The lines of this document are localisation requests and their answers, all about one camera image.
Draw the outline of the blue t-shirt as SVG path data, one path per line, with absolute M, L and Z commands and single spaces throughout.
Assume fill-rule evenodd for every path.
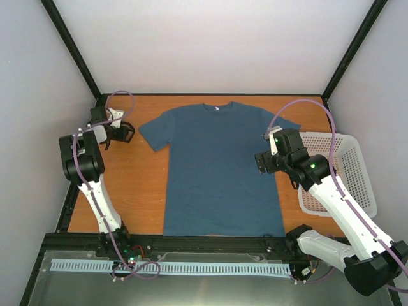
M 270 149 L 271 123 L 299 128 L 237 102 L 174 108 L 139 127 L 152 150 L 169 150 L 164 235 L 285 235 L 275 176 L 254 158 Z

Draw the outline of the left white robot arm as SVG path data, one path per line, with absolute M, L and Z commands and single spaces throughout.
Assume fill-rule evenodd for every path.
M 99 241 L 106 251 L 127 256 L 133 241 L 122 217 L 114 209 L 105 186 L 105 164 L 99 146 L 112 140 L 129 143 L 135 128 L 124 121 L 127 113 L 103 106 L 91 109 L 91 121 L 77 133 L 59 138 L 65 177 L 85 195 L 94 213 Z

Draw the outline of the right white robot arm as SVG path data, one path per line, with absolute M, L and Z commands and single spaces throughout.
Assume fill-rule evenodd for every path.
M 371 220 L 336 175 L 331 160 L 310 156 L 293 128 L 272 127 L 264 138 L 270 150 L 255 155 L 258 170 L 285 173 L 294 189 L 304 189 L 322 204 L 348 240 L 343 244 L 302 225 L 287 235 L 293 254 L 302 252 L 340 270 L 363 296 L 407 270 L 407 243 L 394 241 Z

